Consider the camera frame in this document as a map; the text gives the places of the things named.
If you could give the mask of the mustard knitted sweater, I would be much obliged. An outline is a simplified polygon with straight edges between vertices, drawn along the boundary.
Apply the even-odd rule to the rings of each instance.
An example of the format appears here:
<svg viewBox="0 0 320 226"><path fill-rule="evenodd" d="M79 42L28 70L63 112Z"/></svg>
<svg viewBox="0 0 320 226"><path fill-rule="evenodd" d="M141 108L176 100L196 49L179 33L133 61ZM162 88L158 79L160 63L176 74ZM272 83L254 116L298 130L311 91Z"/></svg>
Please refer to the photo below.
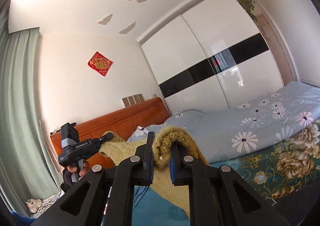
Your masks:
<svg viewBox="0 0 320 226"><path fill-rule="evenodd" d="M134 142L125 141L115 133L110 141L102 144L99 152L102 156L111 158L115 165L133 156L137 147L146 144L147 139ZM184 129L176 126L167 126L156 133L152 145L153 151L153 181L151 188L171 204L178 206L190 216L189 191L187 186L173 186L169 177L169 161L171 158L171 147L174 142L187 149L187 154L199 159L208 165L196 142Z"/></svg>

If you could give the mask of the orange wooden headboard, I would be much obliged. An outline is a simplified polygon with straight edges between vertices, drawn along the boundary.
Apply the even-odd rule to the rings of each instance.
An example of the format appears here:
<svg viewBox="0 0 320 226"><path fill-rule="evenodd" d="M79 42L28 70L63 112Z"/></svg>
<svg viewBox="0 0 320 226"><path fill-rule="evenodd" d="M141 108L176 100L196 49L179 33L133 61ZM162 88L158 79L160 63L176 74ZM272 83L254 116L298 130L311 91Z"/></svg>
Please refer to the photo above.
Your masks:
<svg viewBox="0 0 320 226"><path fill-rule="evenodd" d="M107 131L113 131L128 140L138 126L162 124L169 117L171 114L163 100L156 97L86 121L75 128L81 141L99 138Z"/></svg>

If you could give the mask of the green curtain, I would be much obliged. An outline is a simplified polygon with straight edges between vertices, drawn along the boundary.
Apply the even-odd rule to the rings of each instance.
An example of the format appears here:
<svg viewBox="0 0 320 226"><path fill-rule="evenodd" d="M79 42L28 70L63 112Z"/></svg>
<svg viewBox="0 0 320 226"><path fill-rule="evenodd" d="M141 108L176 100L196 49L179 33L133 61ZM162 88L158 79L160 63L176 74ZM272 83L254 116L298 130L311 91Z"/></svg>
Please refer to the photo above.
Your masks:
<svg viewBox="0 0 320 226"><path fill-rule="evenodd" d="M1 41L1 196L29 214L26 201L57 193L61 182L44 141L36 101L39 29L4 32Z"/></svg>

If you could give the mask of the light blue floral duvet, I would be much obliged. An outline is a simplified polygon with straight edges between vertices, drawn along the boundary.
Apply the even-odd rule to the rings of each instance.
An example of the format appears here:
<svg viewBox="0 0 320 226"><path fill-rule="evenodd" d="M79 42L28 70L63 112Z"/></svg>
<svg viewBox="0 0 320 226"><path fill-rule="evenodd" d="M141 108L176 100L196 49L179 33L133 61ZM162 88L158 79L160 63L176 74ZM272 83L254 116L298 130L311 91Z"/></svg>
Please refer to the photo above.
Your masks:
<svg viewBox="0 0 320 226"><path fill-rule="evenodd" d="M301 149L316 150L319 143L319 88L291 82L257 100L220 112L186 110L161 125L138 126L128 139L134 142L167 126L186 130L207 162L237 158L293 138Z"/></svg>

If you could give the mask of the teal floral bed blanket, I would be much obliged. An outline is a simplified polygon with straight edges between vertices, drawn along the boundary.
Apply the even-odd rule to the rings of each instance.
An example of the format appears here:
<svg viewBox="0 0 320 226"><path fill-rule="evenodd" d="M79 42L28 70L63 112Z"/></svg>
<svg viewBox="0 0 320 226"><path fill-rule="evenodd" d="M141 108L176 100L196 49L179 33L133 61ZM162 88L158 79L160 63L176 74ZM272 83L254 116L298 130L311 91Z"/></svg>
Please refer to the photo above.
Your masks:
<svg viewBox="0 0 320 226"><path fill-rule="evenodd" d="M319 121L264 150L226 161L291 225L299 225L319 198ZM137 186L132 225L189 225L186 213Z"/></svg>

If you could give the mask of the white black sliding wardrobe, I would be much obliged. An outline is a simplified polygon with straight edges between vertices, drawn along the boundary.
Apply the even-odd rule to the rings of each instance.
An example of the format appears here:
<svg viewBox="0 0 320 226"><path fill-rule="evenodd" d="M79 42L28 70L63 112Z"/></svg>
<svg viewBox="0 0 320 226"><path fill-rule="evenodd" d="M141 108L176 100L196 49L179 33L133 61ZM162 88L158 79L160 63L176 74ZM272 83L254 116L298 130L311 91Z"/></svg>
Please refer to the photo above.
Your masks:
<svg viewBox="0 0 320 226"><path fill-rule="evenodd" d="M283 86L265 39L236 0L200 2L142 50L171 113L224 110Z"/></svg>

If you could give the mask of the wooden door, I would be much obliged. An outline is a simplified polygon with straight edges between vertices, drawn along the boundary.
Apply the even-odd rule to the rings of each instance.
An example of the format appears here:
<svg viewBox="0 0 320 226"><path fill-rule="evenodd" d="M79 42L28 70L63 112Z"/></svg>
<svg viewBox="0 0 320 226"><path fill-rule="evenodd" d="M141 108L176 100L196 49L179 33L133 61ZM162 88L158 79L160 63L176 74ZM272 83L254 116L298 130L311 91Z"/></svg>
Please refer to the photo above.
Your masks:
<svg viewBox="0 0 320 226"><path fill-rule="evenodd" d="M259 14L255 20L257 27L266 40L278 66L284 85L292 81L296 81L296 74L293 67L290 64L287 53L284 47L281 45L280 40L276 36L276 33L270 26L269 22L263 14Z"/></svg>

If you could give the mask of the hanging green plant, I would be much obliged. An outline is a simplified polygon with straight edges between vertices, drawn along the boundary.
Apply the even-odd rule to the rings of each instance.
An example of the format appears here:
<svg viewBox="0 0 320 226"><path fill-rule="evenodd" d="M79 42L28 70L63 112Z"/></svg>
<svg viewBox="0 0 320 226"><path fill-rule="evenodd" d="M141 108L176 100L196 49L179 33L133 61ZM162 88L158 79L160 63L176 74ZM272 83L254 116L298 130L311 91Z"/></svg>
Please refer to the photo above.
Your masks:
<svg viewBox="0 0 320 226"><path fill-rule="evenodd" d="M246 13L251 17L253 21L257 20L257 17L253 14L255 9L255 2L253 0L237 0Z"/></svg>

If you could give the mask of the wall switch panel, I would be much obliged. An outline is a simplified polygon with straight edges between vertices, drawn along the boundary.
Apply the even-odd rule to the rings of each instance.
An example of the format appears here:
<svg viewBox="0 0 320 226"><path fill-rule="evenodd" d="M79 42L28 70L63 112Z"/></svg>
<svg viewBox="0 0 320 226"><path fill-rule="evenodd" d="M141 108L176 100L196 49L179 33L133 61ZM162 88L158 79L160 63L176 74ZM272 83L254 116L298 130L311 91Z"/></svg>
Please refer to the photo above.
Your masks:
<svg viewBox="0 0 320 226"><path fill-rule="evenodd" d="M135 95L123 98L122 101L125 107L129 107L129 106L138 104L140 102L144 102L145 99L143 94L135 94Z"/></svg>

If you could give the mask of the red fu wall decoration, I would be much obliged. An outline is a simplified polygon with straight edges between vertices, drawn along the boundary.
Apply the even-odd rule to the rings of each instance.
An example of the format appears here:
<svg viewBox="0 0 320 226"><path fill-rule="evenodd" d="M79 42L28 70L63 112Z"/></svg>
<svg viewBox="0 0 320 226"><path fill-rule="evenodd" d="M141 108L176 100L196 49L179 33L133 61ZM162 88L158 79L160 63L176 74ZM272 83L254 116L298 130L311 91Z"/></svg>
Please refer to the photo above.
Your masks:
<svg viewBox="0 0 320 226"><path fill-rule="evenodd" d="M108 70L113 65L113 61L109 60L99 52L96 52L88 62L88 66L91 69L97 71L100 75L106 76Z"/></svg>

